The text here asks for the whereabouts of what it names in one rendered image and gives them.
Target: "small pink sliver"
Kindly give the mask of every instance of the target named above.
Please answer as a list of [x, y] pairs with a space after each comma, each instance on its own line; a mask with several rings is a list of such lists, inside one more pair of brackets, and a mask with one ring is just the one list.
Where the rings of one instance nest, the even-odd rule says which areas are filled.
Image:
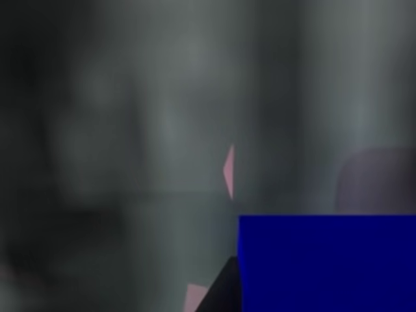
[[233, 196], [234, 196], [234, 145], [231, 145], [231, 147], [229, 148], [226, 163], [222, 171], [224, 173], [224, 178], [226, 180], [229, 197], [233, 199]]
[[207, 287], [188, 284], [183, 312], [195, 312], [207, 292]]

